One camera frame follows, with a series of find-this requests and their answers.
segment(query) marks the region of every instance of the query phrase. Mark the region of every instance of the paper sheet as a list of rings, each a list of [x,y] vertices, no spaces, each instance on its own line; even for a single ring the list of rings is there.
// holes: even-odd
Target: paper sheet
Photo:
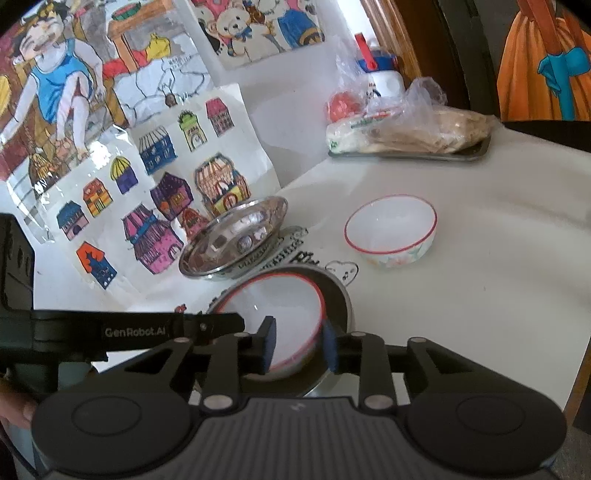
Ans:
[[[238,202],[279,190],[238,85],[189,99],[110,143],[46,195],[56,244],[125,308],[181,276],[187,238]]]
[[[223,66],[234,69],[324,41],[314,0],[193,0]]]
[[[0,180],[41,242],[45,193],[122,129],[211,88],[187,0],[47,0],[0,38]]]

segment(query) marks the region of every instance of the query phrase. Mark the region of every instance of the red tomato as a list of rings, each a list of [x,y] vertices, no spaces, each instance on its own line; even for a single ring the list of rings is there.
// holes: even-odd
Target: red tomato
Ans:
[[[330,121],[335,123],[343,118],[361,113],[363,105],[359,98],[351,92],[339,92],[330,99],[327,110]]]

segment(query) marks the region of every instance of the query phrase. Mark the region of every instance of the white ceramic bowl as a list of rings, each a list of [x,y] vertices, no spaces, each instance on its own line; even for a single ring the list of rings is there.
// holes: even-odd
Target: white ceramic bowl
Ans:
[[[215,311],[237,312],[248,333],[256,333],[265,316],[275,317],[277,344],[269,373],[249,376],[261,381],[286,378],[302,369],[316,350],[326,315],[318,286],[288,272],[255,276],[228,292]]]
[[[412,195],[389,195],[366,203],[345,225],[345,240],[381,267],[407,265],[431,247],[437,228],[433,205]]]

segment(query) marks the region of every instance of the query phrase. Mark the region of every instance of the metal plate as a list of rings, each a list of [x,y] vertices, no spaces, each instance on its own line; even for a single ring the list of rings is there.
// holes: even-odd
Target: metal plate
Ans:
[[[324,268],[314,265],[286,265],[270,268],[255,275],[250,275],[239,284],[227,290],[215,303],[213,303],[208,312],[213,312],[217,305],[223,301],[224,297],[231,293],[243,282],[249,281],[260,274],[267,274],[273,271],[282,271],[298,273],[309,278],[318,285],[322,292],[326,304],[326,315],[330,322],[338,325],[344,332],[353,328],[353,308],[351,300],[345,286],[332,273]],[[303,397],[315,390],[320,384],[330,382],[333,374],[327,370],[322,350],[314,353],[311,360],[298,373],[271,382],[258,382],[247,378],[241,379],[241,388],[245,394],[289,394]]]
[[[423,153],[423,152],[391,152],[391,153],[331,153],[332,158],[387,158],[398,160],[439,160],[439,161],[475,161],[480,160],[491,144],[491,138],[486,137],[473,147],[465,148],[456,153]]]
[[[257,265],[275,245],[287,200],[267,197],[242,203],[212,220],[185,247],[178,263],[190,278],[234,278]]]

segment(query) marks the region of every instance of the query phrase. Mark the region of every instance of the red rim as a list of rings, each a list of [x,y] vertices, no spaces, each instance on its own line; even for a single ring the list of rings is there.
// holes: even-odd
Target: red rim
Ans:
[[[431,229],[429,230],[429,232],[420,240],[414,242],[412,245],[409,245],[407,247],[402,247],[402,248],[398,248],[397,250],[392,250],[392,251],[388,251],[388,252],[374,252],[371,250],[366,250],[365,248],[361,248],[358,247],[357,245],[355,245],[350,239],[349,239],[349,235],[347,235],[347,227],[349,226],[349,222],[351,221],[351,219],[361,210],[363,210],[365,207],[367,207],[367,205],[371,205],[372,203],[378,202],[380,200],[384,200],[384,199],[389,199],[392,197],[407,197],[407,198],[413,198],[413,199],[417,199],[420,200],[424,203],[426,203],[427,205],[429,205],[431,207],[431,210],[433,210],[433,215],[434,215],[434,219],[433,219],[433,226],[431,227]],[[349,246],[351,248],[354,248],[355,250],[357,250],[358,252],[364,253],[364,254],[370,254],[370,255],[389,255],[389,254],[399,254],[401,252],[404,252],[406,250],[410,250],[411,248],[416,247],[418,244],[422,244],[427,238],[429,238],[431,236],[431,234],[433,233],[433,231],[435,230],[435,227],[437,226],[437,212],[435,211],[435,207],[431,204],[431,202],[426,201],[425,199],[421,198],[421,197],[417,197],[415,195],[406,195],[404,193],[399,193],[399,194],[395,194],[395,195],[386,195],[384,197],[380,197],[377,198],[375,200],[371,200],[368,203],[365,203],[364,205],[362,205],[361,207],[359,207],[357,210],[355,210],[352,215],[349,217],[349,219],[347,220],[347,223],[345,224],[345,240],[347,241],[347,243],[349,244]]]
[[[325,303],[324,303],[324,296],[322,295],[322,292],[320,291],[320,288],[318,287],[318,285],[316,285],[314,282],[312,282],[309,278],[307,278],[307,277],[305,277],[305,276],[303,276],[303,275],[301,275],[299,273],[269,272],[269,273],[265,273],[263,275],[258,275],[258,276],[254,277],[254,278],[251,278],[247,282],[244,282],[242,285],[240,285],[236,290],[234,290],[232,293],[230,293],[230,295],[228,295],[228,297],[220,305],[218,305],[216,307],[216,313],[220,313],[220,311],[226,306],[226,304],[236,294],[238,294],[238,292],[244,290],[251,283],[254,283],[254,282],[263,280],[265,278],[269,278],[269,277],[297,277],[297,278],[299,278],[301,280],[304,280],[306,283],[310,284],[316,290],[316,294],[318,295],[318,299],[320,300],[320,317],[318,318],[318,324],[316,325],[316,330],[314,330],[314,333],[310,337],[310,340],[308,340],[291,357],[286,358],[281,363],[276,364],[272,368],[270,368],[269,369],[269,373],[270,373],[272,371],[276,371],[277,369],[283,367],[284,365],[289,364],[290,362],[293,362],[294,359],[296,359],[298,356],[300,356],[302,353],[304,353],[306,350],[308,350],[308,348],[312,345],[312,343],[314,343],[316,341],[316,337],[318,335],[318,332],[320,331],[320,328],[322,327],[322,320],[326,316],[325,315],[326,308],[325,308]]]

